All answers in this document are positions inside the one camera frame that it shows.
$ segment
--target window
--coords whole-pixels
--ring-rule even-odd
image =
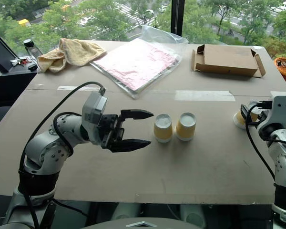
[[[182,36],[190,43],[265,46],[286,57],[286,7],[273,0],[186,0]]]
[[[130,41],[140,25],[170,30],[170,0],[12,0],[0,1],[0,36],[19,55],[26,55],[22,42],[32,39],[46,53],[60,38]]]

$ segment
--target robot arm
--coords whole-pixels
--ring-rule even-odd
[[[275,96],[272,101],[258,103],[257,107],[266,110],[259,115],[259,122],[249,125],[255,126],[259,136],[266,141],[275,164],[274,223],[286,228],[286,96]],[[246,116],[244,106],[241,109]]]
[[[76,145],[91,142],[112,152],[125,152],[150,144],[145,140],[122,140],[122,124],[126,118],[145,119],[153,116],[152,113],[122,110],[121,115],[103,115],[106,102],[107,98],[100,92],[92,92],[83,106],[82,116],[72,112],[58,114],[47,131],[27,144],[27,159],[23,170],[19,171],[20,183],[14,190],[4,223],[34,227],[24,193],[30,196],[38,224],[51,223],[55,212],[51,200],[56,181],[64,161],[73,154]]]

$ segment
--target white tape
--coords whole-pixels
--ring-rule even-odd
[[[176,91],[177,101],[235,101],[229,91]]]
[[[59,91],[72,91],[75,88],[77,88],[77,86],[59,86],[57,88],[57,90]],[[99,91],[99,87],[82,87],[81,89],[79,89],[79,91],[95,91],[98,92]]]
[[[286,92],[275,92],[275,91],[271,91],[270,93],[271,93],[272,96],[286,95]]]

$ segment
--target upside-down paper cup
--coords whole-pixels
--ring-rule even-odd
[[[168,114],[160,114],[156,117],[153,132],[156,139],[161,143],[169,142],[172,139],[173,126]]]
[[[182,141],[192,140],[196,127],[196,117],[192,113],[183,113],[175,128],[176,136]]]

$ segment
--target pink paper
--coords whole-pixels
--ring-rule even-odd
[[[176,54],[137,38],[94,63],[136,91],[157,79],[176,61]]]

